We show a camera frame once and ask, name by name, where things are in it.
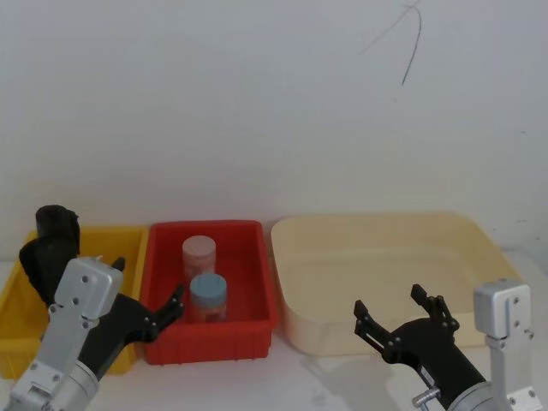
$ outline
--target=red plastic bin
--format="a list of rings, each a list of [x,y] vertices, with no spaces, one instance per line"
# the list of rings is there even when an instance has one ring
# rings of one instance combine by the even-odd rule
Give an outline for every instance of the red plastic bin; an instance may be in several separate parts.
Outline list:
[[[151,227],[146,250],[141,302],[157,310],[178,283],[185,283],[182,243],[207,235],[217,244],[216,271],[228,284],[227,319],[223,323],[191,323],[183,318],[145,346],[149,364],[264,358],[277,325],[274,288],[265,240],[256,221],[193,221]],[[188,307],[188,287],[184,302]]]

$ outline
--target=robotic arm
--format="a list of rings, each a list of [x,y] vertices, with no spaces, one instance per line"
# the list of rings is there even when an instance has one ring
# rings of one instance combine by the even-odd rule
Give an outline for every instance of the robotic arm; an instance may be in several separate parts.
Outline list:
[[[122,268],[122,260],[114,266]],[[182,316],[182,287],[152,313],[118,294],[122,270],[71,259],[49,307],[39,353],[11,391],[5,411],[83,411],[123,347],[150,342]]]
[[[455,345],[458,322],[444,298],[428,296],[415,284],[411,297],[428,313],[388,332],[377,324],[362,301],[354,305],[355,333],[390,364],[411,366],[428,390],[412,401],[426,411],[437,398],[448,411],[538,411],[531,385],[530,288],[514,280],[488,283],[474,291],[476,328],[491,350],[492,382],[486,382]]]

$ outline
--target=white wall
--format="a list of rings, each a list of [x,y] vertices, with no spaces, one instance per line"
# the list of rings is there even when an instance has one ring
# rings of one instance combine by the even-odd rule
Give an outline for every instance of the white wall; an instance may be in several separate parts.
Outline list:
[[[400,0],[0,0],[0,256],[49,203],[83,224],[451,209],[543,249],[548,2],[417,8],[402,86],[414,10],[360,53]]]

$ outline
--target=plastic jar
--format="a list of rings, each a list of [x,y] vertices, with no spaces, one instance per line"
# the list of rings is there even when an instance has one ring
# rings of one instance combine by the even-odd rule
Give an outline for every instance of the plastic jar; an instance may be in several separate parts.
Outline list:
[[[191,318],[195,323],[226,319],[226,280],[213,272],[199,274],[190,283]]]
[[[205,235],[195,235],[182,243],[182,263],[187,281],[205,272],[215,271],[215,241]]]

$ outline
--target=plastic container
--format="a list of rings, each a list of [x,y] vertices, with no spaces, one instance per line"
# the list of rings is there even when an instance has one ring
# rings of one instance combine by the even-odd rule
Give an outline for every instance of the plastic container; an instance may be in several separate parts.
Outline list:
[[[414,283],[444,296],[461,324],[459,347],[483,345],[474,288],[518,278],[476,224],[448,212],[291,217],[274,226],[272,246],[285,333],[314,355],[372,352],[354,335],[356,300],[389,331],[425,317],[410,297]]]
[[[190,283],[191,317],[194,323],[226,320],[226,280],[213,272],[199,274]]]
[[[217,244],[217,273],[228,284],[224,322],[193,324],[190,311],[145,346],[150,364],[239,360],[268,355],[277,324],[263,230],[254,221],[160,223],[151,227],[141,301],[158,309],[181,281],[181,244],[207,235]],[[184,302],[189,306],[190,293]]]
[[[103,255],[103,261],[126,259],[122,292],[139,299],[145,264],[148,229],[142,227],[82,228],[82,256]],[[36,237],[31,233],[26,242]],[[36,356],[40,337],[48,324],[45,304],[16,262],[0,295],[0,374],[19,378]],[[110,367],[110,373],[124,373],[138,360],[138,347],[127,346]]]
[[[188,283],[199,274],[215,271],[215,241],[205,235],[195,235],[182,243],[182,264]]]

